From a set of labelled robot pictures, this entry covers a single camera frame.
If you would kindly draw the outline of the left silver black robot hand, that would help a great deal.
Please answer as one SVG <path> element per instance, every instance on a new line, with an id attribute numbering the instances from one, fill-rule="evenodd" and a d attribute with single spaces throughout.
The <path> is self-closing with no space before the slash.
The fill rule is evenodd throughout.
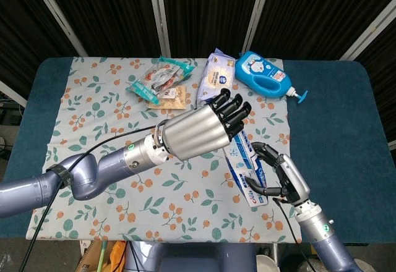
<path id="1" fill-rule="evenodd" d="M 161 132 L 166 151 L 181 161 L 228 146 L 244 129 L 252 106 L 223 88 L 203 106 L 167 121 Z"/>

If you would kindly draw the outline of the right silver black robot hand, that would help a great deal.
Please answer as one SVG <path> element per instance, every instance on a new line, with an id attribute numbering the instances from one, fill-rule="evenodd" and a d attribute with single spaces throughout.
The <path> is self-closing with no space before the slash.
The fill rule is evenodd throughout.
<path id="1" fill-rule="evenodd" d="M 261 187 L 252 178 L 246 177 L 247 185 L 255 193 L 265 197 L 286 198 L 286 202 L 293 206 L 309 199 L 310 188 L 288 155 L 279 153 L 266 143 L 253 142 L 251 145 L 257 157 L 275 170 L 280 183 L 279 187 Z"/>

